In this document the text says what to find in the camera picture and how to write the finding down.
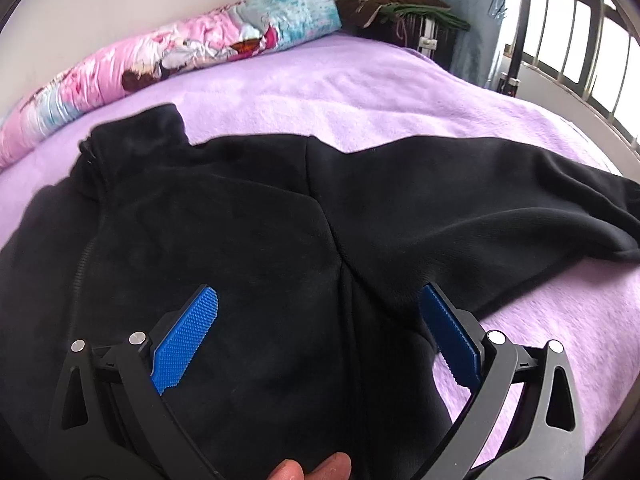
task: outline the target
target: textured rubber pad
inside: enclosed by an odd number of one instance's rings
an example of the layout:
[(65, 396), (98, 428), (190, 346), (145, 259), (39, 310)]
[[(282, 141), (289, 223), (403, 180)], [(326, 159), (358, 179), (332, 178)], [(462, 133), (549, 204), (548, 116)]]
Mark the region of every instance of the textured rubber pad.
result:
[(480, 354), (447, 303), (430, 284), (420, 294), (420, 313), (456, 382), (476, 391), (481, 382)]
[(205, 287), (158, 345), (151, 380), (160, 395), (180, 382), (217, 315), (218, 295)]

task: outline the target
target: human hand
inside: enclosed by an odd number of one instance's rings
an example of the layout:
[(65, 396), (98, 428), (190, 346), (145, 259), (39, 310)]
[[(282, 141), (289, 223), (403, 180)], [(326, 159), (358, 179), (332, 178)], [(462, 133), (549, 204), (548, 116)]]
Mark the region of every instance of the human hand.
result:
[(349, 480), (351, 459), (344, 453), (332, 454), (311, 473), (305, 476), (295, 460), (283, 460), (267, 480)]

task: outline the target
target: window bars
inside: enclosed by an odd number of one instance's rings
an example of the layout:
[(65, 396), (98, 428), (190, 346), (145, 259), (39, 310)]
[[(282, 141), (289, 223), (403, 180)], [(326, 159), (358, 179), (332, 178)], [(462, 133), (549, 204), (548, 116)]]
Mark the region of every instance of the window bars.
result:
[[(553, 5), (550, 4), (552, 0), (545, 0), (545, 7), (542, 20), (542, 28), (540, 29), (540, 37), (538, 38), (537, 46), (531, 52), (524, 52), (524, 44), (527, 33), (527, 25), (530, 20), (529, 6), (531, 0), (520, 1), (520, 14), (518, 16), (518, 25), (515, 31), (515, 37), (511, 44), (506, 46), (506, 54), (511, 56), (510, 70), (506, 75), (503, 75), (500, 84), (498, 85), (498, 92), (515, 95), (519, 84), (518, 69), (521, 61), (527, 63), (530, 68), (537, 70), (554, 79), (558, 84), (564, 88), (569, 89), (583, 102), (588, 104), (595, 112), (597, 112), (601, 118), (606, 121), (613, 129), (617, 130), (620, 135), (626, 139), (629, 146), (638, 153), (638, 131), (640, 128), (636, 128), (634, 133), (631, 133), (624, 125), (620, 123), (616, 116), (618, 106), (621, 103), (623, 97), (623, 89), (625, 89), (626, 82), (636, 81), (636, 78), (640, 74), (630, 73), (629, 59), (632, 53), (632, 36), (638, 32), (630, 25), (630, 21), (624, 15), (624, 12), (620, 9), (615, 2), (614, 6), (611, 5), (612, 0), (572, 0), (573, 9), (571, 13), (571, 24), (569, 26), (568, 41), (566, 44), (566, 50), (562, 58), (562, 64), (560, 69), (553, 68), (544, 63), (540, 58), (541, 50), (543, 49), (543, 41), (545, 41), (547, 31), (547, 25), (549, 17), (554, 15)], [(572, 56), (572, 45), (575, 41), (576, 20), (578, 15), (578, 4), (584, 4), (590, 10), (589, 31), (586, 41), (586, 49), (584, 53), (584, 60), (582, 61), (582, 68), (580, 70), (580, 77), (578, 81), (574, 81), (567, 76), (565, 70), (570, 62)], [(620, 26), (626, 31), (626, 59), (624, 60), (624, 70), (622, 73), (622, 80), (620, 86), (612, 93), (615, 95), (614, 105), (610, 108), (602, 105), (593, 95), (594, 86), (598, 78), (598, 60), (600, 56), (604, 56), (602, 53), (602, 36), (605, 29), (605, 20), (611, 20), (616, 25)]]

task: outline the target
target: pillow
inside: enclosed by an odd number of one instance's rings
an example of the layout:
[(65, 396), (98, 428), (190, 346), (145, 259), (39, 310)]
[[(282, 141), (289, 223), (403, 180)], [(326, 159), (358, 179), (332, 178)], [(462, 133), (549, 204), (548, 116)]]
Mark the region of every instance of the pillow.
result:
[(146, 86), (285, 50), (339, 28), (334, 0), (242, 0), (114, 43), (57, 75), (0, 120), (0, 171), (65, 124)]

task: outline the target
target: purple blanket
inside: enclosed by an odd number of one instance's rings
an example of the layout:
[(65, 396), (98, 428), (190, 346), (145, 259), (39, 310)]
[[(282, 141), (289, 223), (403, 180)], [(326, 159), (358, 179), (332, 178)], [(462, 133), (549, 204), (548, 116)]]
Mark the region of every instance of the purple blanket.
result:
[[(42, 186), (63, 178), (78, 141), (94, 124), (174, 102), (192, 142), (226, 134), (313, 135), (345, 152), (401, 137), (504, 137), (616, 171), (580, 131), (533, 104), (450, 76), (421, 56), (383, 43), (334, 34), (261, 59), (170, 79), (91, 112), (0, 174), (0, 246)], [(589, 449), (640, 371), (640, 270), (584, 260), (483, 321), (513, 342), (565, 344), (574, 369)], [(438, 390), (455, 418), (466, 400), (444, 362)], [(513, 413), (512, 392), (481, 460), (499, 447)]]

